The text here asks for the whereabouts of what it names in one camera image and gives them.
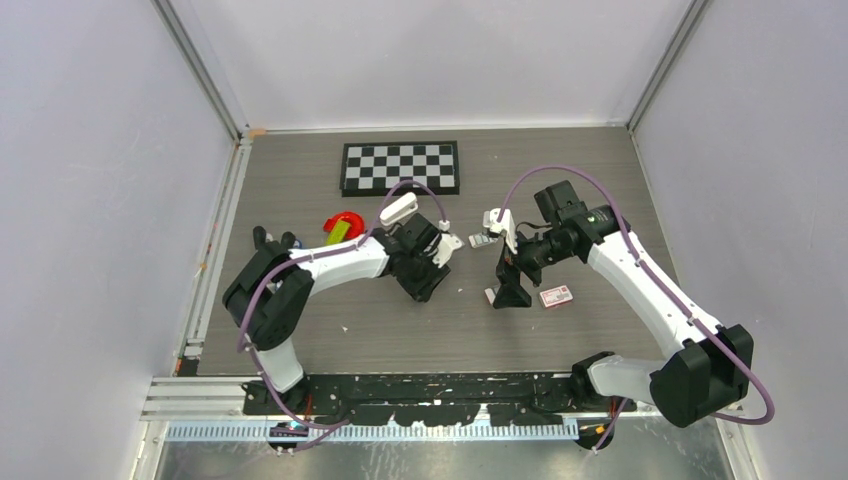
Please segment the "staple box tray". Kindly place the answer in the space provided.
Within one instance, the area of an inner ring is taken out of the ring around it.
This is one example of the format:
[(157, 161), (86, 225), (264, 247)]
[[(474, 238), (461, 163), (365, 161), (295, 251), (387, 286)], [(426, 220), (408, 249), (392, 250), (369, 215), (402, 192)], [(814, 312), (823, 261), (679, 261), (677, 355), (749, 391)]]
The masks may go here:
[(488, 234), (476, 233), (468, 237), (469, 245), (472, 249), (481, 248), (488, 245), (493, 245), (498, 242), (497, 238), (490, 237)]

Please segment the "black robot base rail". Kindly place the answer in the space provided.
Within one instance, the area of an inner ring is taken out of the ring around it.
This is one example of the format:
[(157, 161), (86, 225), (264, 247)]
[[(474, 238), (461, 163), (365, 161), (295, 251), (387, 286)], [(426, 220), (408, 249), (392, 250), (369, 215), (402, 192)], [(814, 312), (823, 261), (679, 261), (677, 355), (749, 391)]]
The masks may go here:
[(564, 414), (609, 418), (619, 403), (579, 397), (567, 373), (311, 374), (272, 395), (242, 383), (248, 416), (294, 413), (319, 425), (467, 426), (485, 414), (494, 426), (548, 426)]

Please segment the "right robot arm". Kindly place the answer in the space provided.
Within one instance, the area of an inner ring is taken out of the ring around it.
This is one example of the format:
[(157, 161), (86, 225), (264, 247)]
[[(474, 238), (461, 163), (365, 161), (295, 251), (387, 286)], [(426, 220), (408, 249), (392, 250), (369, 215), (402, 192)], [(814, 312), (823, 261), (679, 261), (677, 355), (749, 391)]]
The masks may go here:
[(726, 327), (689, 299), (612, 206), (588, 208), (568, 181), (534, 199), (548, 227), (531, 237), (518, 232), (507, 208), (484, 215), (486, 233), (504, 240), (493, 307), (531, 306), (521, 279), (540, 285), (544, 268), (577, 258), (614, 287), (662, 353), (647, 361), (601, 352), (575, 363), (569, 389), (577, 406), (591, 411), (610, 397), (627, 398), (687, 427), (747, 396), (754, 340), (743, 326)]

